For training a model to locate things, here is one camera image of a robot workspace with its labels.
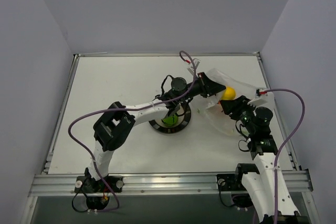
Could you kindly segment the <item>yellow fake pear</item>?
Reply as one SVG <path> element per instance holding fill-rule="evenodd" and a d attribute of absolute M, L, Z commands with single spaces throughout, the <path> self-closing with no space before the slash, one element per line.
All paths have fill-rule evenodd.
<path fill-rule="evenodd" d="M 221 96 L 221 100 L 234 100 L 236 98 L 236 91 L 232 87 L 226 87 L 223 95 Z"/>

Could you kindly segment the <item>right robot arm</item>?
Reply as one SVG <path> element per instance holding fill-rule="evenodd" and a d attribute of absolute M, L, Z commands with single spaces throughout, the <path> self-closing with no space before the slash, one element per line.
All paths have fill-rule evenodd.
<path fill-rule="evenodd" d="M 232 120 L 241 122 L 247 130 L 247 146 L 252 163 L 239 163 L 233 182 L 246 189 L 260 223 L 309 223 L 294 204 L 281 167 L 278 150 L 271 134 L 273 112 L 264 106 L 250 104 L 245 96 L 221 100 L 223 112 Z"/>

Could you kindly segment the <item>green fake watermelon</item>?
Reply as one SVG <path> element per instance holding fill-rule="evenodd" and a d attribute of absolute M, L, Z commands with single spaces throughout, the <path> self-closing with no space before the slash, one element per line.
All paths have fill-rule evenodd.
<path fill-rule="evenodd" d="M 167 126 L 167 127 L 173 127 L 178 123 L 179 117 L 174 114 L 172 116 L 166 117 L 164 119 L 162 119 L 162 123 Z"/>

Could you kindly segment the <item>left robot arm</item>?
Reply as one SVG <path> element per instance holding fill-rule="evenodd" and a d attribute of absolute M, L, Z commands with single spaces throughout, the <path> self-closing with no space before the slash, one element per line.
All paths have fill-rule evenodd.
<path fill-rule="evenodd" d="M 108 167 L 114 151 L 126 141 L 133 127 L 162 120 L 176 114 L 179 109 L 184 111 L 187 104 L 195 97 L 209 98 L 223 92 L 226 86 L 211 80 L 201 72 L 195 82 L 187 83 L 182 77 L 173 77 L 171 89 L 157 95 L 151 103 L 134 106 L 125 106 L 120 102 L 110 105 L 111 109 L 121 111 L 105 112 L 93 125 L 95 150 L 94 160 L 85 170 L 88 177 L 87 186 L 94 192 L 105 188 Z"/>

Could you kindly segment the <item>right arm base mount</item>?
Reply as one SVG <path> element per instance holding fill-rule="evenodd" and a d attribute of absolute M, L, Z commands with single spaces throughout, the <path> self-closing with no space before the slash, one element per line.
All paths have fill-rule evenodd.
<path fill-rule="evenodd" d="M 234 173 L 217 174 L 217 187 L 219 191 L 243 191 L 241 176 Z"/>

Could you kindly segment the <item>clear plastic bag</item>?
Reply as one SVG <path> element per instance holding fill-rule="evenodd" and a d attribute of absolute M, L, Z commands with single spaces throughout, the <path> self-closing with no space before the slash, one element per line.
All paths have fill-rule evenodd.
<path fill-rule="evenodd" d="M 254 112 L 254 109 L 260 106 L 270 110 L 275 107 L 274 94 L 264 93 L 265 88 L 235 80 L 216 68 L 209 70 L 206 75 L 215 83 L 224 85 L 226 89 L 209 98 L 194 98 L 192 107 L 205 122 L 225 135 L 238 134 L 235 124 L 239 120 L 238 115 L 244 109 Z"/>

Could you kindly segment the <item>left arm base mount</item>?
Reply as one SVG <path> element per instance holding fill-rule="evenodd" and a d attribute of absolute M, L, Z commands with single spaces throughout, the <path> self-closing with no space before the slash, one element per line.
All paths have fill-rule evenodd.
<path fill-rule="evenodd" d="M 104 179 L 115 193 L 122 192 L 122 187 L 124 185 L 122 176 L 108 175 Z M 75 193 L 84 192 L 86 194 L 93 194 L 102 192 L 106 193 L 109 191 L 110 190 L 102 180 L 96 181 L 94 178 L 90 178 L 89 176 L 78 176 L 76 178 L 74 188 Z"/>

